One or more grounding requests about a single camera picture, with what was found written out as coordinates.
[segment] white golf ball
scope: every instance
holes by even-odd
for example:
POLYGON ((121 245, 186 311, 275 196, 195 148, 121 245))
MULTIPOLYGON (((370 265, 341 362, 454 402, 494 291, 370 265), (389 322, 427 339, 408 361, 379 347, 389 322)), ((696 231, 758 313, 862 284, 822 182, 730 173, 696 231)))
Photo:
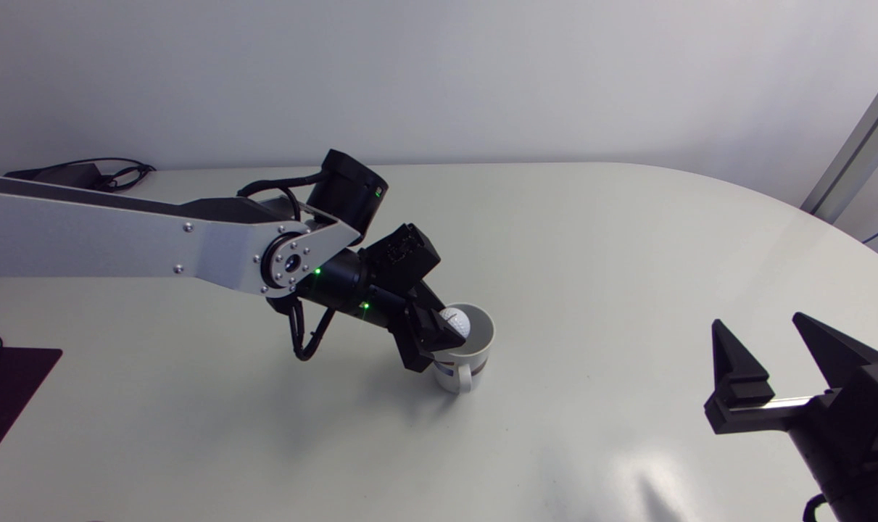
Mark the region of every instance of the white golf ball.
POLYGON ((468 339, 468 335, 471 334, 471 320, 469 320, 468 314, 459 308, 448 307, 439 312, 439 316, 448 321, 459 335, 468 339))

